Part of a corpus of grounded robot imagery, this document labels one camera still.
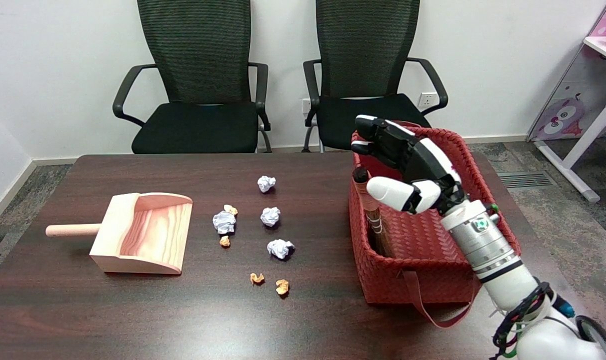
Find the dark wooden table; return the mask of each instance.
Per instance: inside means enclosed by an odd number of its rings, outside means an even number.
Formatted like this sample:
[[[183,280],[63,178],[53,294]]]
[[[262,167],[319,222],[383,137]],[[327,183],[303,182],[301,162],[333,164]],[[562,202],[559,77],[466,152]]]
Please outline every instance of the dark wooden table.
[[[524,248],[530,270],[575,295],[488,161],[477,162]],[[481,291],[472,313],[439,330],[412,307],[365,303],[347,212],[349,153],[81,157],[0,267],[0,360],[484,359],[500,319]],[[257,178],[277,178],[261,194]],[[100,223],[111,196],[193,199],[181,276],[106,274],[92,237],[47,238],[49,224]],[[222,249],[212,216],[231,204]],[[265,207],[282,211],[276,230]],[[266,244],[291,240],[288,262]],[[266,283],[252,286],[251,272]],[[282,299],[275,282],[287,279]]]

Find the red strap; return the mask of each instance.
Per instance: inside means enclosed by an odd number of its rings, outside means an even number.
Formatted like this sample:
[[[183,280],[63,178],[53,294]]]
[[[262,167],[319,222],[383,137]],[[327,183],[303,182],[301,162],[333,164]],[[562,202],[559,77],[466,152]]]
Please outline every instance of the red strap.
[[[401,271],[403,272],[403,278],[405,279],[405,283],[407,284],[407,289],[410,292],[410,301],[412,302],[414,307],[419,311],[419,313],[421,313],[422,316],[424,316],[427,320],[431,321],[431,323],[434,324],[437,328],[441,329],[453,327],[468,315],[470,309],[472,309],[472,301],[474,301],[474,297],[476,296],[477,291],[479,291],[479,289],[481,288],[481,283],[479,283],[479,281],[472,281],[472,296],[465,310],[463,310],[463,312],[452,317],[449,320],[436,321],[425,310],[423,299],[421,297],[421,286],[419,285],[419,278],[417,276],[417,272],[408,270]]]

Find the paper scrap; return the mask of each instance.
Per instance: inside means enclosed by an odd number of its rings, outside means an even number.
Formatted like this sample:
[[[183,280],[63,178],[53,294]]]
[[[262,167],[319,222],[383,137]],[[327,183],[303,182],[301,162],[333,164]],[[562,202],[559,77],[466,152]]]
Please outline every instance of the paper scrap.
[[[232,205],[223,205],[223,210],[225,210],[226,212],[228,212],[232,215],[236,215],[239,213],[239,210],[237,210],[237,208]]]
[[[281,260],[285,260],[290,249],[294,249],[294,244],[282,239],[276,239],[267,244],[267,252]]]
[[[212,218],[212,224],[218,234],[227,234],[234,232],[234,224],[237,223],[237,218],[227,211],[221,211],[214,215]]]
[[[278,223],[281,210],[278,207],[265,207],[261,214],[261,221],[270,228]]]
[[[223,248],[229,248],[230,247],[230,237],[228,235],[225,235],[225,236],[221,237],[221,240],[219,240],[218,243],[221,244],[221,246],[223,246]]]
[[[265,280],[265,278],[264,278],[263,274],[258,275],[258,276],[255,273],[250,274],[250,282],[252,283],[252,285],[260,284],[260,283],[264,282],[264,280]]]
[[[276,292],[282,296],[285,295],[287,292],[290,291],[290,283],[289,281],[285,280],[284,278],[281,280],[278,280],[276,282]]]
[[[259,177],[257,184],[259,185],[259,189],[261,190],[261,192],[266,193],[267,191],[269,191],[269,189],[276,185],[276,178],[263,175]]]

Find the wooden dustpan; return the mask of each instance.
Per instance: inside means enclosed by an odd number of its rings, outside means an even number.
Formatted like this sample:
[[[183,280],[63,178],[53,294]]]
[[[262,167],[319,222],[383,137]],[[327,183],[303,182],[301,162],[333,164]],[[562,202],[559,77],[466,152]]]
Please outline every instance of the wooden dustpan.
[[[104,272],[181,274],[192,199],[172,193],[111,198],[102,223],[50,225],[48,237],[96,235],[90,256]]]

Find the chair seat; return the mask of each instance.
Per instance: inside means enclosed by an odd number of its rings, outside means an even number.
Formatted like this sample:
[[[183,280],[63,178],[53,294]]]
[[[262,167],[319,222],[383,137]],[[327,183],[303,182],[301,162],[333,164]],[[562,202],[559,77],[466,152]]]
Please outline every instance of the chair seat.
[[[135,154],[253,153],[258,143],[253,102],[192,105],[171,102],[157,107],[139,130]]]
[[[350,149],[352,134],[356,130],[354,119],[359,115],[409,121],[424,128],[431,127],[421,111],[402,93],[366,100],[328,96],[321,96],[320,100],[316,113],[318,134],[323,145],[329,148]]]

